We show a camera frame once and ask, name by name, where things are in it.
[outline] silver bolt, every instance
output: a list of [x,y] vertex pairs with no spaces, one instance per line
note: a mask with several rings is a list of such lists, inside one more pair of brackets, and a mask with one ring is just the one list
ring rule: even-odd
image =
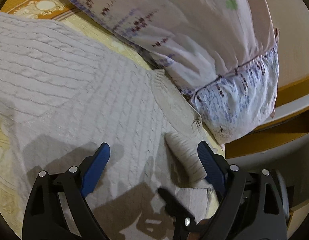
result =
[[232,170],[232,171],[238,171],[238,170],[239,170],[239,167],[238,167],[237,165],[235,165],[235,164],[232,164],[232,165],[230,166],[230,170]]
[[77,170],[78,170],[78,167],[77,167],[77,166],[72,166],[72,167],[69,168],[69,171],[70,171],[71,173],[75,173]]
[[39,177],[44,177],[44,176],[46,176],[46,172],[45,171],[39,172]]
[[262,174],[265,175],[265,176],[269,176],[270,175],[270,172],[266,169],[263,169],[262,170]]
[[190,225],[190,218],[185,218],[184,224],[185,224],[186,227],[189,226]]

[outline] bed sheet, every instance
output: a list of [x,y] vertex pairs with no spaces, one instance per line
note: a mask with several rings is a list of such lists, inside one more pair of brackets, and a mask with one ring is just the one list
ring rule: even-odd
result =
[[[102,42],[109,49],[133,60],[143,68],[151,70],[148,63],[133,48],[118,40],[67,0],[7,0],[2,11],[27,18],[54,19],[63,22],[68,27]],[[205,128],[205,132],[212,146],[218,149],[219,154],[225,156],[224,150],[216,143],[207,128]],[[18,217],[18,194],[15,186],[10,185],[4,179],[4,172],[6,171],[9,174],[11,169],[11,160],[7,158],[7,156],[10,156],[9,151],[8,133],[2,120],[0,120],[0,212],[11,228],[18,235],[21,235],[22,218]],[[214,198],[210,205],[208,217],[214,214],[217,206],[217,200]]]

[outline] blue gripper pad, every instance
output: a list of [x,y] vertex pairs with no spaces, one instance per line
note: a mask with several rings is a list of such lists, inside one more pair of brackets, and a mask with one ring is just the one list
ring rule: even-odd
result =
[[105,169],[105,166],[110,158],[110,147],[108,144],[104,144],[104,147],[98,149],[97,156],[91,163],[90,167],[82,177],[82,187],[80,192],[83,197],[86,197],[89,193],[93,192],[98,180]]
[[198,144],[197,153],[204,170],[207,173],[205,180],[212,184],[215,191],[224,195],[225,177],[218,164],[215,162],[212,154],[215,154],[210,148],[207,148],[202,142]]

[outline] yellow bed sheet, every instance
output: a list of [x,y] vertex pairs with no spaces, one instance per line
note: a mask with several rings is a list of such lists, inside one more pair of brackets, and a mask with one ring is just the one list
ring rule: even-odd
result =
[[[67,0],[7,0],[1,11],[27,18],[53,19],[63,22],[67,26],[84,35],[94,38],[109,49],[133,60],[147,70],[150,66],[130,46],[121,42],[110,32],[98,25],[82,11],[78,10]],[[206,135],[218,153],[225,156],[222,148],[216,143],[208,129]],[[22,218],[18,217],[18,194],[12,181],[8,134],[0,120],[0,212],[10,227],[21,236]],[[208,216],[214,214],[217,201],[212,201]]]

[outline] green spot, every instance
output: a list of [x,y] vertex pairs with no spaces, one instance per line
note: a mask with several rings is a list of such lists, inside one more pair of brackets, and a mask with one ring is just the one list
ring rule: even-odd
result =
[[228,0],[225,2],[227,4],[227,8],[230,10],[237,10],[238,4],[235,0]]

